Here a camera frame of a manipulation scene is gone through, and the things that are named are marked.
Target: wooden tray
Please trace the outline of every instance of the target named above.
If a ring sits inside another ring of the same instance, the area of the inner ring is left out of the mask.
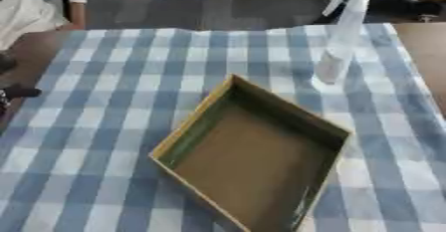
[[[294,231],[349,132],[240,77],[207,97],[150,157],[238,231]]]

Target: person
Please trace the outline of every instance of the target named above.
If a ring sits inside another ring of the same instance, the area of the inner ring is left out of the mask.
[[[70,2],[71,22],[44,0],[0,0],[0,51],[25,33],[84,29],[87,0]]]

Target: clear plastic bottle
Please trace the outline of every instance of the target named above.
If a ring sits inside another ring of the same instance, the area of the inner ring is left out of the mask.
[[[325,11],[329,14],[342,0],[333,0]],[[348,0],[335,26],[321,60],[316,64],[317,82],[328,85],[340,83],[345,78],[369,0]]]

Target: blue checkered tablecloth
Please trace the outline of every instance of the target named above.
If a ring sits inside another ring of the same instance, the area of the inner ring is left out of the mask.
[[[303,231],[446,231],[446,127],[394,29],[317,90],[329,32],[74,32],[0,139],[0,231],[221,231],[147,154],[229,73],[355,132]]]

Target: gray carpet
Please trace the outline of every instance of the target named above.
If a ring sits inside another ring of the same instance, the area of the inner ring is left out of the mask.
[[[90,29],[264,30],[313,22],[330,0],[89,0]]]

